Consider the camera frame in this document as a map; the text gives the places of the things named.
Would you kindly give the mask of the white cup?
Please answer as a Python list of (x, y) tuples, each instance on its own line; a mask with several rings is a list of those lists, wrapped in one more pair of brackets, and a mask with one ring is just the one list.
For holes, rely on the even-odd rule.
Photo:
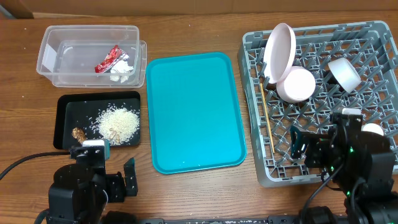
[(383, 128), (380, 125), (375, 124), (375, 123), (365, 124), (365, 125), (363, 125), (361, 127), (361, 130), (362, 131), (366, 131), (366, 132), (376, 133), (376, 134), (381, 135), (381, 136), (384, 135)]

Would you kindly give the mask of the wooden chopstick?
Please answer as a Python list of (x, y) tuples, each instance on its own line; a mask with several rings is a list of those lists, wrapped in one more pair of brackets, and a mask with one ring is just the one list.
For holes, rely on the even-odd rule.
[(269, 121), (269, 114), (268, 114), (268, 108), (267, 108), (267, 102), (266, 102), (266, 97), (265, 97), (265, 93), (264, 93), (264, 87), (263, 84), (260, 83), (260, 89), (261, 89), (261, 97), (262, 97), (262, 103), (264, 105), (264, 112), (265, 112), (265, 117), (266, 117), (266, 121), (267, 121), (267, 133), (269, 135), (269, 141), (271, 143), (271, 150), (272, 153), (275, 153), (275, 149), (274, 149), (274, 142), (273, 142), (273, 137), (272, 137), (272, 130), (270, 127), (270, 121)]

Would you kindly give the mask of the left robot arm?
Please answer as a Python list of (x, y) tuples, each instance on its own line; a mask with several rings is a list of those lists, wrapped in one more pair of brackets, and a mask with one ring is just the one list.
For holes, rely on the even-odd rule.
[(34, 223), (137, 223), (131, 213), (109, 211), (109, 203), (122, 203), (138, 193), (135, 160), (124, 164), (124, 173), (107, 174), (104, 159), (77, 159), (59, 168), (49, 188), (49, 208), (41, 211)]

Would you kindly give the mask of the white napkin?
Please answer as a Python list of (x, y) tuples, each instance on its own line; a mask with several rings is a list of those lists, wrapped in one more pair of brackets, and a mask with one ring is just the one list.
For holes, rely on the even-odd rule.
[[(118, 61), (111, 68), (110, 73), (130, 73), (133, 70), (134, 67), (129, 65), (129, 56), (125, 54), (120, 56)], [(129, 75), (111, 75), (109, 78), (113, 82), (124, 83), (129, 79)]]

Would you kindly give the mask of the large white plate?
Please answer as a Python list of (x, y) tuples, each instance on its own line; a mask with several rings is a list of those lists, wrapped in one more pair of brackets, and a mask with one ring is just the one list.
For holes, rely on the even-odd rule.
[(291, 69), (296, 51), (296, 38), (293, 29), (286, 23), (280, 23), (272, 30), (264, 51), (266, 64), (264, 76), (269, 83), (282, 81)]

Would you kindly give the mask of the small white rice bowl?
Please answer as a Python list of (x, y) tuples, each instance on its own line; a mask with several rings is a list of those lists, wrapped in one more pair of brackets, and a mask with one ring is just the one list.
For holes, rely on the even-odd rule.
[(307, 69), (293, 66), (284, 80), (277, 83), (277, 94), (288, 103), (298, 103), (309, 99), (315, 91), (316, 82)]

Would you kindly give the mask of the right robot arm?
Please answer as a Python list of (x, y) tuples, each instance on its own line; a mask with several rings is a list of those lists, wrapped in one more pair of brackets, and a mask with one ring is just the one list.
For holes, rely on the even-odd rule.
[(393, 191), (395, 155), (380, 134), (357, 125), (334, 125), (326, 134), (297, 126), (290, 129), (291, 156), (304, 156), (308, 168), (324, 169), (329, 182), (346, 196), (349, 223), (397, 223), (397, 192)]

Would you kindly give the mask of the grey metal bowl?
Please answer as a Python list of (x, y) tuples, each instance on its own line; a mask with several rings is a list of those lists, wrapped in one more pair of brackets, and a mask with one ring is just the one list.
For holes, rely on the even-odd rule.
[(339, 58), (328, 63), (330, 72), (345, 92), (351, 93), (360, 83), (361, 78), (346, 58)]

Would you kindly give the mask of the rice pile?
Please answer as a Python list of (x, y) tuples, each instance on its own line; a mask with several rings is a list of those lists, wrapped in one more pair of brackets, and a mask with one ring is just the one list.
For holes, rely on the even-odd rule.
[(101, 139), (107, 139), (112, 146), (129, 144), (140, 130), (139, 111), (109, 106), (99, 111), (90, 129)]

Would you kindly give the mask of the golden food scrap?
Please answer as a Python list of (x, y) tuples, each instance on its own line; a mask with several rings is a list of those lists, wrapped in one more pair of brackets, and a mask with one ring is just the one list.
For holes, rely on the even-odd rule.
[(81, 128), (73, 128), (72, 136), (80, 143), (86, 141), (86, 134)]

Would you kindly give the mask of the red snack wrapper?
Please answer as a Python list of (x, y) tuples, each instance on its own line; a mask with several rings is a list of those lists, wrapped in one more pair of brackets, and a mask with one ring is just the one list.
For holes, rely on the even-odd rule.
[(115, 45), (110, 52), (107, 54), (105, 59), (95, 67), (96, 73), (105, 73), (111, 69), (119, 58), (124, 55), (124, 51), (119, 48), (119, 45)]

